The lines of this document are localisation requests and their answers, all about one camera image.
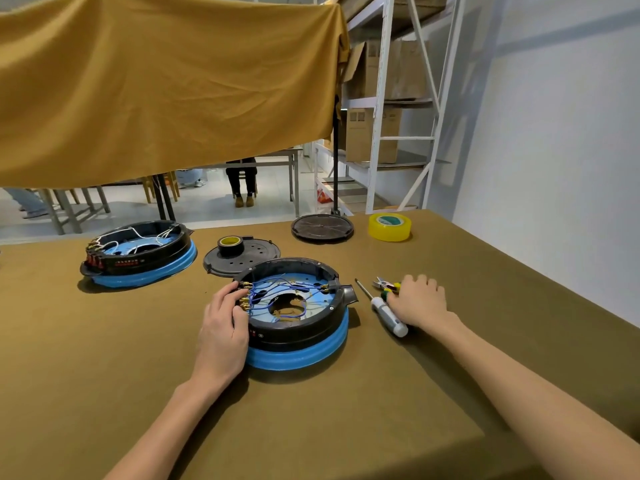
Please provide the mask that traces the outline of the person's right hand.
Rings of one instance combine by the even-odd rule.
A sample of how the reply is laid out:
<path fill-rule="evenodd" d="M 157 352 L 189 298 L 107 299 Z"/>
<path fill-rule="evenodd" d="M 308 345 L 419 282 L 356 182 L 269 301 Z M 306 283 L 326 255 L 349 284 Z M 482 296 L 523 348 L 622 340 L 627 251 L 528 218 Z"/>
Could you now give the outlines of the person's right hand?
<path fill-rule="evenodd" d="M 405 275 L 399 292 L 410 307 L 410 324 L 441 340 L 465 328 L 460 318 L 447 307 L 445 288 L 436 279 L 420 274 Z"/>

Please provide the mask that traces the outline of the green yellow handled pliers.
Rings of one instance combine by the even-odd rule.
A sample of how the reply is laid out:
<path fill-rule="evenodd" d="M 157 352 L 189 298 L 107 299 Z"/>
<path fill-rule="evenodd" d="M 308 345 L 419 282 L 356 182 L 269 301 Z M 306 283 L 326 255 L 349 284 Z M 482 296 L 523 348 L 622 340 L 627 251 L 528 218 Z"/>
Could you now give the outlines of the green yellow handled pliers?
<path fill-rule="evenodd" d="M 377 277 L 376 280 L 373 281 L 373 286 L 380 291 L 380 298 L 384 302 L 388 301 L 388 297 L 391 294 L 398 296 L 401 290 L 400 282 L 389 282 L 380 277 Z"/>

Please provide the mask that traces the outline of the person's right forearm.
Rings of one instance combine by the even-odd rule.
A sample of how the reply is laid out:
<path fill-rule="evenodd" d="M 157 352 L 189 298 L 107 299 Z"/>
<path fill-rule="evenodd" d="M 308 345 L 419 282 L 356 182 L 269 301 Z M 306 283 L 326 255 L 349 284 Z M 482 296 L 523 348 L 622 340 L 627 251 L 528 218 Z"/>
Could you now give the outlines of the person's right forearm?
<path fill-rule="evenodd" d="M 453 313 L 420 328 L 473 377 L 554 480 L 640 480 L 640 444 L 471 331 Z"/>

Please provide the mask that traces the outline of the black perforated round cover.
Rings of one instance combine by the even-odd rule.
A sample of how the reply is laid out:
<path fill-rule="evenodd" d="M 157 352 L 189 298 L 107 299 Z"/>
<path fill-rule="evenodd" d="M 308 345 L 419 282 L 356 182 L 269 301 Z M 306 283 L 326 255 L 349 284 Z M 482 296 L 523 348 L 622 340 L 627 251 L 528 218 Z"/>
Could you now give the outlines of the black perforated round cover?
<path fill-rule="evenodd" d="M 255 239 L 251 235 L 241 237 L 244 238 L 242 255 L 235 258 L 222 258 L 216 246 L 204 256 L 204 270 L 215 276 L 233 278 L 245 269 L 281 256 L 279 247 L 272 241 Z"/>

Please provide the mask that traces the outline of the large yellow tape roll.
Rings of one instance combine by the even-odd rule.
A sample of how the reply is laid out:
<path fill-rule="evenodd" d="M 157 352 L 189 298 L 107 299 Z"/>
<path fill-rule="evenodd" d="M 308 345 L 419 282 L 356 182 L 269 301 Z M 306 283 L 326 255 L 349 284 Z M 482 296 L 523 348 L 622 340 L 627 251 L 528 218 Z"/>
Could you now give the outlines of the large yellow tape roll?
<path fill-rule="evenodd" d="M 401 214 L 379 212 L 370 215 L 368 234 L 383 242 L 403 242 L 410 238 L 412 221 Z"/>

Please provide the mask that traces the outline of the black tripod legs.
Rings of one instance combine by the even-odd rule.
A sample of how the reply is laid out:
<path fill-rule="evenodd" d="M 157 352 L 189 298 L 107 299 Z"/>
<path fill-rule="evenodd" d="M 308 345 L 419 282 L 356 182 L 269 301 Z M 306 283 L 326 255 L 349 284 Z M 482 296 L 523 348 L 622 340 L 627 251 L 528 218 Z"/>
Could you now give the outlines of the black tripod legs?
<path fill-rule="evenodd" d="M 172 207 L 172 200 L 167 188 L 164 173 L 151 176 L 153 190 L 156 196 L 156 206 L 158 215 L 161 220 L 169 220 L 176 222 L 175 214 Z"/>

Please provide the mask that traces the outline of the olive green tablecloth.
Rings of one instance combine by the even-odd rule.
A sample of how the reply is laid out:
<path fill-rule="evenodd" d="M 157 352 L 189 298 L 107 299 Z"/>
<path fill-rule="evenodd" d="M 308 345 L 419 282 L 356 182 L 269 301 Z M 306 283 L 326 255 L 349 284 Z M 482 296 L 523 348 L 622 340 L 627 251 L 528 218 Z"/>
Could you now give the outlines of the olive green tablecloth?
<path fill-rule="evenodd" d="M 224 235 L 271 239 L 341 282 L 432 274 L 478 335 L 640 440 L 640 329 L 442 217 L 409 212 L 412 238 L 380 242 L 366 216 L 348 242 L 312 245 L 289 223 L 193 234 L 198 260 L 148 287 L 81 285 L 91 237 L 3 245 L 0 480 L 100 480 L 188 379 L 205 304 L 228 283 L 202 256 Z M 452 356 L 421 333 L 396 339 L 368 300 L 329 361 L 247 368 L 189 440 L 172 479 L 546 478 Z"/>

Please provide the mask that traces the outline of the wooden stool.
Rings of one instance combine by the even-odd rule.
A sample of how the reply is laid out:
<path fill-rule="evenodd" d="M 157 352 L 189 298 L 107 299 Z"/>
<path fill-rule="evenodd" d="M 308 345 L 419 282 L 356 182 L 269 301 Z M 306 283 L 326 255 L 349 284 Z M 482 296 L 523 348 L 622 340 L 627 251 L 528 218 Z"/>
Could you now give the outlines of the wooden stool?
<path fill-rule="evenodd" d="M 175 172 L 171 171 L 171 172 L 165 173 L 164 179 L 165 179 L 165 185 L 172 193 L 173 200 L 175 202 L 178 202 L 180 197 L 180 190 L 179 190 L 179 185 L 178 185 Z M 141 181 L 148 204 L 153 203 L 156 199 L 153 177 L 141 177 L 140 181 Z"/>

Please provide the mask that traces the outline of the black stand pole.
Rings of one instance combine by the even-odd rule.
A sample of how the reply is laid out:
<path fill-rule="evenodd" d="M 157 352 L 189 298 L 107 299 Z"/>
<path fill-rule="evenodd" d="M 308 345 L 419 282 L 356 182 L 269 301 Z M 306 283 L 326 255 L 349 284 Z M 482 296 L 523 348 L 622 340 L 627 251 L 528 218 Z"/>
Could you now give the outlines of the black stand pole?
<path fill-rule="evenodd" d="M 340 100 L 339 96 L 335 95 L 333 105 L 333 119 L 332 119 L 332 158 L 333 158 L 333 181 L 332 181 L 332 201 L 333 208 L 331 210 L 332 216 L 341 216 L 339 208 L 339 128 L 340 127 Z"/>

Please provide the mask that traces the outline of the grey metal table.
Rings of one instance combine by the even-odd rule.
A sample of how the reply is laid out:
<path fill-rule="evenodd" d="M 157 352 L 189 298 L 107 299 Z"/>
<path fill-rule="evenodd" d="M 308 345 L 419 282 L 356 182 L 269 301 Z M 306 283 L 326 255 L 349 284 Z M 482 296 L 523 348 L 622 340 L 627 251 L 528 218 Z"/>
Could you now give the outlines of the grey metal table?
<path fill-rule="evenodd" d="M 303 156 L 302 146 L 286 148 L 276 152 L 265 153 L 255 157 L 255 162 L 220 163 L 203 166 L 203 170 L 209 169 L 245 169 L 261 167 L 287 167 L 289 173 L 289 199 L 294 205 L 294 214 L 298 218 L 300 214 L 300 157 Z"/>

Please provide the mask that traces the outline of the closed cardboard box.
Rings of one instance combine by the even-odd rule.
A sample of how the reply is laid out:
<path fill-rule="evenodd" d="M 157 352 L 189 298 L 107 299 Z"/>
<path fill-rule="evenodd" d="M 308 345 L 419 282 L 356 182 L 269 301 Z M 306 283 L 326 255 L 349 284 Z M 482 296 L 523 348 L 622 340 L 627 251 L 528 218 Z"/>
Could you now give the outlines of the closed cardboard box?
<path fill-rule="evenodd" d="M 403 110 L 385 106 L 382 114 L 381 137 L 397 137 Z M 374 110 L 348 109 L 346 112 L 346 157 L 348 161 L 371 160 Z M 393 164 L 397 160 L 398 141 L 381 140 L 378 154 L 379 164 Z"/>

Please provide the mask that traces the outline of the grey metal bench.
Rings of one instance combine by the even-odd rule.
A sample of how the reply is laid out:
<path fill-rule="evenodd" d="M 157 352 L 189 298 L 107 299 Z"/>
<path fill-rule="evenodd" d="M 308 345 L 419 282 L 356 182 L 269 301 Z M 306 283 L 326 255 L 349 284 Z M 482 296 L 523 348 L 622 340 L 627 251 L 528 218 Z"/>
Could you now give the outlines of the grey metal bench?
<path fill-rule="evenodd" d="M 84 222 L 100 213 L 111 213 L 111 206 L 101 185 L 69 190 L 40 188 L 36 193 L 44 202 L 57 235 L 65 235 L 67 228 L 71 233 L 80 234 Z"/>

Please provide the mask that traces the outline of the mustard yellow hanging cloth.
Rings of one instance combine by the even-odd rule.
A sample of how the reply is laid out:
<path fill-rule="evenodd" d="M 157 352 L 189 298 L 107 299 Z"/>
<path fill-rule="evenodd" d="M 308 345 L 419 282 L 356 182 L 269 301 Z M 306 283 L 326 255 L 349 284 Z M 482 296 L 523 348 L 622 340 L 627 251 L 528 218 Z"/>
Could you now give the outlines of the mustard yellow hanging cloth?
<path fill-rule="evenodd" d="M 339 5 L 42 0 L 0 13 L 0 186 L 68 189 L 328 137 Z"/>

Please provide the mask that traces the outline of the white metal shelving rack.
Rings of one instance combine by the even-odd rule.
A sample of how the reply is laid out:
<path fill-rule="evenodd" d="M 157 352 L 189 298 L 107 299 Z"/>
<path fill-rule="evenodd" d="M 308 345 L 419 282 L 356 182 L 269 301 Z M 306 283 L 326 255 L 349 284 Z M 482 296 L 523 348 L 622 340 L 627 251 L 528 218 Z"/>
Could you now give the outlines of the white metal shelving rack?
<path fill-rule="evenodd" d="M 339 150 L 339 208 L 341 214 L 374 214 L 386 210 L 401 212 L 425 209 L 439 159 L 447 99 L 454 60 L 458 50 L 467 0 L 328 0 L 340 5 L 348 21 L 351 49 L 368 41 L 380 41 L 377 92 L 374 97 L 350 99 L 342 76 L 341 110 L 373 109 L 371 160 L 348 161 L 345 148 Z M 386 100 L 385 86 L 390 42 L 419 42 L 426 70 L 429 96 L 417 100 Z M 385 106 L 403 110 L 399 136 L 381 137 Z M 379 164 L 381 140 L 398 141 L 397 160 Z M 315 152 L 316 190 L 330 193 L 332 149 L 312 144 Z"/>

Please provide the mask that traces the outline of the white handled screwdriver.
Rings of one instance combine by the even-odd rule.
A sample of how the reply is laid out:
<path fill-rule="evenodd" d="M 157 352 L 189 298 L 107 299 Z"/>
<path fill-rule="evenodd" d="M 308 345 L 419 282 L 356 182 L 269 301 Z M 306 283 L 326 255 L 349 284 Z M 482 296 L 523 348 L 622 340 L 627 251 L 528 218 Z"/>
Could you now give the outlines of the white handled screwdriver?
<path fill-rule="evenodd" d="M 364 284 L 357 278 L 355 279 L 355 282 L 357 286 L 359 286 L 359 288 L 369 298 L 371 308 L 379 317 L 380 322 L 396 337 L 404 338 L 405 336 L 407 336 L 407 325 L 396 318 L 393 311 L 391 311 L 391 309 L 389 308 L 387 302 L 384 302 L 380 298 L 380 294 L 377 296 L 372 295 L 372 293 L 369 292 L 368 288 L 366 288 L 366 286 L 364 286 Z"/>

